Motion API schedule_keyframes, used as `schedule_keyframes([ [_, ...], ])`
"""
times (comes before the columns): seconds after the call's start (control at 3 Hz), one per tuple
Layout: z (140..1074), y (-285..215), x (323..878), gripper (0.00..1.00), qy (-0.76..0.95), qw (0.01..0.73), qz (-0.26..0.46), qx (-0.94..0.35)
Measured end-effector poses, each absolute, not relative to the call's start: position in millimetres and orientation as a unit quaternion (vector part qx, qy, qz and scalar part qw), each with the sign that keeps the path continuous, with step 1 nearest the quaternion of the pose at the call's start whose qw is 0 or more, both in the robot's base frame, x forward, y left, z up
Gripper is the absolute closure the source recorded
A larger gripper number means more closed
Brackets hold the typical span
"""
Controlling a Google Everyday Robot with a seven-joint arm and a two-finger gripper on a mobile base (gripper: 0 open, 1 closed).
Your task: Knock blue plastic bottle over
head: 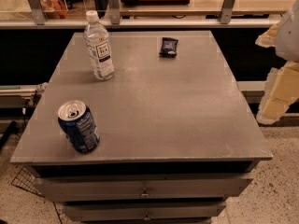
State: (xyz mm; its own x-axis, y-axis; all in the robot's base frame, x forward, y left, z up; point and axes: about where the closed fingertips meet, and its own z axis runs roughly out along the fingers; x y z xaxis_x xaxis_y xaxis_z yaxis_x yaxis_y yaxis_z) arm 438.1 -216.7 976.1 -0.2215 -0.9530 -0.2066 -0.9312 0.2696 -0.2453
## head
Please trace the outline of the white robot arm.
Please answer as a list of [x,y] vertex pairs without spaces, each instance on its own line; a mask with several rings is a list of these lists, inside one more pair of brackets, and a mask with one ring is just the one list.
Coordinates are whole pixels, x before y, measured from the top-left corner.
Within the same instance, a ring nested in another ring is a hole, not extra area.
[[299,99],[299,0],[279,23],[259,35],[255,44],[273,47],[276,55],[286,61],[281,68],[270,70],[256,116],[259,123],[270,125],[279,121]]

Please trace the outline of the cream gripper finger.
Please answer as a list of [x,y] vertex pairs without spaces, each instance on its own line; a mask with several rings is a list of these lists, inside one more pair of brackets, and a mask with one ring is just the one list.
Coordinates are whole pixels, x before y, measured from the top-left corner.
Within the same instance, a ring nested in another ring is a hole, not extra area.
[[267,31],[259,35],[255,44],[263,48],[271,48],[276,45],[278,24],[272,25]]
[[286,62],[280,69],[272,68],[267,76],[264,96],[256,119],[270,125],[280,120],[290,105],[299,99],[299,63]]

